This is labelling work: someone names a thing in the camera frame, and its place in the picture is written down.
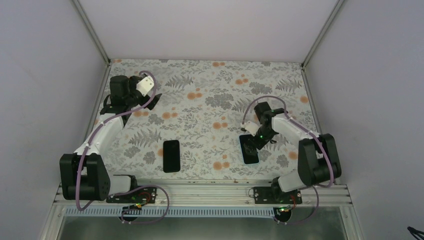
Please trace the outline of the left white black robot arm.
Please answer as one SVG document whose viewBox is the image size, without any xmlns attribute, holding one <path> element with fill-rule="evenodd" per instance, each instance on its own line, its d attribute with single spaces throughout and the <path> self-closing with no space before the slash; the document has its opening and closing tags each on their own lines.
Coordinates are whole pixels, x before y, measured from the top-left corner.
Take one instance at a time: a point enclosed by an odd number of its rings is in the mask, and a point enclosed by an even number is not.
<svg viewBox="0 0 424 240">
<path fill-rule="evenodd" d="M 152 110 L 159 101 L 157 81 L 144 70 L 131 77 L 110 78 L 110 93 L 103 101 L 98 122 L 83 144 L 59 160 L 61 188 L 66 200 L 103 201 L 119 194 L 131 203 L 139 197 L 133 177 L 109 173 L 104 159 L 133 112 Z"/>
</svg>

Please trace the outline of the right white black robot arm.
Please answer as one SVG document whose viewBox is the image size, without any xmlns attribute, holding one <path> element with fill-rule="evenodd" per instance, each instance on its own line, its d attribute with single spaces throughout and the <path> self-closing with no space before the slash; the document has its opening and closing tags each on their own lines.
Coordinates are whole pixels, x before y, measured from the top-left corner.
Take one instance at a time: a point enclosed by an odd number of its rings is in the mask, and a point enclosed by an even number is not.
<svg viewBox="0 0 424 240">
<path fill-rule="evenodd" d="M 297 168 L 276 177 L 271 182 L 270 195 L 274 202 L 284 203 L 293 191 L 308 187 L 329 188 L 342 175 L 335 138 L 309 130 L 290 117 L 285 108 L 271 109 L 267 102 L 254 107 L 259 123 L 245 119 L 241 130 L 248 133 L 241 141 L 243 156 L 256 157 L 265 145 L 274 143 L 274 136 L 282 135 L 297 144 Z"/>
</svg>

